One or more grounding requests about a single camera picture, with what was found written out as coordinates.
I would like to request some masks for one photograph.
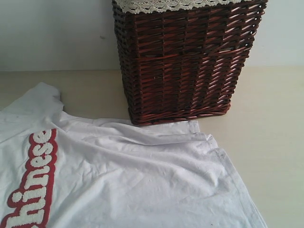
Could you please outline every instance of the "woven basket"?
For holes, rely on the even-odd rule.
[[[124,92],[133,124],[222,115],[267,0],[123,13],[113,1]]]

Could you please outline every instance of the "beige table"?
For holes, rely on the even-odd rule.
[[[65,111],[128,118],[119,71],[0,73],[0,110],[43,81]],[[244,68],[228,114],[200,119],[232,159],[269,228],[304,228],[304,67]]]

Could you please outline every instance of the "white wall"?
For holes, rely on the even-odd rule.
[[[270,0],[248,66],[304,65],[303,9]],[[0,0],[0,71],[118,69],[113,27],[111,0]]]

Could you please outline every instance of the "white t-shirt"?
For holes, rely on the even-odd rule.
[[[62,111],[44,83],[0,112],[0,228],[265,228],[197,121],[136,127]]]

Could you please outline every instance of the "white lace lining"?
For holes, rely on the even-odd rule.
[[[123,12],[130,12],[138,14],[140,12],[153,13],[191,10],[192,8],[200,8],[205,6],[216,6],[218,4],[227,5],[231,2],[239,3],[241,1],[252,1],[252,0],[116,0],[118,6]]]

